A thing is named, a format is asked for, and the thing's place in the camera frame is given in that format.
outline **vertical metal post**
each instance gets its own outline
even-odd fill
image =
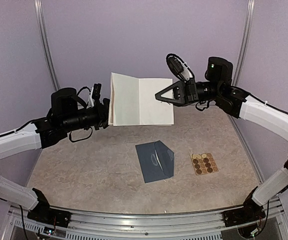
[[[239,78],[242,72],[249,36],[250,36],[250,30],[252,27],[253,22],[253,16],[254,16],[254,8],[255,8],[255,0],[248,0],[248,8],[246,13],[246,20],[245,20],[245,27],[244,27],[244,33],[243,33],[243,40],[239,51],[237,66],[235,70],[235,75],[233,78],[232,85],[237,86],[239,82]]]
[[[53,60],[50,54],[49,45],[47,41],[47,34],[43,16],[43,8],[41,0],[34,0],[35,12],[37,17],[37,23],[39,28],[39,34],[42,40],[42,47],[44,49],[44,55],[47,63],[47,67],[50,74],[50,79],[52,81],[52,85],[55,91],[60,89],[59,83],[57,81]]]

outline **purple backdrop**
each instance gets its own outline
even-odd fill
[[[288,111],[288,1],[256,1],[239,86]],[[253,123],[238,125],[268,178],[285,163],[288,143]],[[288,217],[288,191],[281,200]]]
[[[61,87],[102,83],[110,73],[170,77],[168,53],[204,80],[208,57],[237,62],[246,0],[48,0],[43,12]]]
[[[0,133],[44,116],[52,85],[33,1],[0,0]],[[39,151],[0,161],[0,174],[25,185]],[[0,229],[9,205],[0,200]]]

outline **stone-patterned surface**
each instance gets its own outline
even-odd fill
[[[77,131],[73,138],[88,135]],[[161,140],[175,153],[174,176],[144,183],[135,145]],[[212,153],[219,172],[196,176],[192,153]],[[258,184],[228,117],[217,107],[175,108],[173,126],[109,127],[85,141],[44,149],[29,187],[51,205],[107,213],[205,211],[242,204]]]

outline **dark gray envelope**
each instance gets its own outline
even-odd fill
[[[174,152],[161,141],[136,145],[136,151],[145,183],[174,175]]]

